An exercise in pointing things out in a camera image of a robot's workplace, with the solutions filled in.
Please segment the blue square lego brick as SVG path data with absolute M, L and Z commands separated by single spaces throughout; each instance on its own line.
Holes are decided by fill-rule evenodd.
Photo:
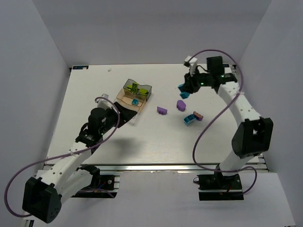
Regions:
M 132 100 L 132 105 L 138 105 L 139 103 L 139 100 L 138 99 L 133 99 Z

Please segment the purple rounded lego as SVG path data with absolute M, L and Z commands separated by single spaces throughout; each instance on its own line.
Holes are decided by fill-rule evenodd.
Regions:
M 180 110 L 182 112 L 186 110 L 186 104 L 182 100 L 177 101 L 176 107 L 177 107 L 178 110 Z

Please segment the small green lego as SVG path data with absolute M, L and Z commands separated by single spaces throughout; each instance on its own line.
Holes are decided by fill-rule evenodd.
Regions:
M 129 91 L 132 91 L 132 84 L 133 84 L 132 82 L 127 82 L 125 88 Z

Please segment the blue printed lego brick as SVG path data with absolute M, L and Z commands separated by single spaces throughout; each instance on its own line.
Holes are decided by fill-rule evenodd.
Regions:
M 194 122 L 196 117 L 193 114 L 190 114 L 184 118 L 185 125 L 189 125 L 190 123 Z

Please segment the green printed lego brick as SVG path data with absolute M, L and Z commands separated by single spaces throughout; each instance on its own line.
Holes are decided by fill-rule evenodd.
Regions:
M 149 91 L 147 89 L 144 89 L 144 88 L 141 88 L 139 90 L 139 92 L 140 92 L 140 95 L 142 95 L 142 96 L 148 96 L 148 94 L 149 94 Z

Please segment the purple orange lego piece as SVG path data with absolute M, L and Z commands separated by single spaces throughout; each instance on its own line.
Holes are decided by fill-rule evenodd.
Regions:
M 199 114 L 196 111 L 193 111 L 193 115 L 194 117 L 198 120 L 198 121 L 202 121 L 203 120 L 203 116 L 201 114 Z

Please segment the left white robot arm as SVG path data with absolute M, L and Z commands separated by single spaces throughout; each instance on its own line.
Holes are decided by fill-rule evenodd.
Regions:
M 52 222 L 67 199 L 80 190 L 93 192 L 98 188 L 100 170 L 82 163 L 91 157 L 103 142 L 108 131 L 115 131 L 137 115 L 137 111 L 125 108 L 118 102 L 109 107 L 100 101 L 91 110 L 88 122 L 69 150 L 51 169 L 38 178 L 31 177 L 25 184 L 22 209 L 45 223 Z

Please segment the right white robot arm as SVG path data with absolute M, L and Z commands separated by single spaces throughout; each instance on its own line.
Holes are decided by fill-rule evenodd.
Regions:
M 268 151 L 273 121 L 263 118 L 249 103 L 241 85 L 232 73 L 226 73 L 221 56 L 209 57 L 207 70 L 198 70 L 197 58 L 188 56 L 184 65 L 189 72 L 184 76 L 184 83 L 179 85 L 182 98 L 188 98 L 201 87 L 210 87 L 226 103 L 236 123 L 237 130 L 232 138 L 232 151 L 227 158 L 218 165 L 217 172 L 228 177 L 237 174 L 253 157 Z

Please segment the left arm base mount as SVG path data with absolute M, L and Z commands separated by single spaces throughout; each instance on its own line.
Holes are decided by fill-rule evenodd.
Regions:
M 93 165 L 84 165 L 77 170 L 85 170 L 91 176 L 88 186 L 78 191 L 74 198 L 115 198 L 119 188 L 120 176 L 116 174 L 101 173 L 100 169 Z

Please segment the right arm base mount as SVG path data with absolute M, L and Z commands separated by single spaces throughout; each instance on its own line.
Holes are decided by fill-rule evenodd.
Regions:
M 242 184 L 238 174 L 223 176 L 221 173 L 198 175 L 193 179 L 198 185 L 200 201 L 242 201 Z

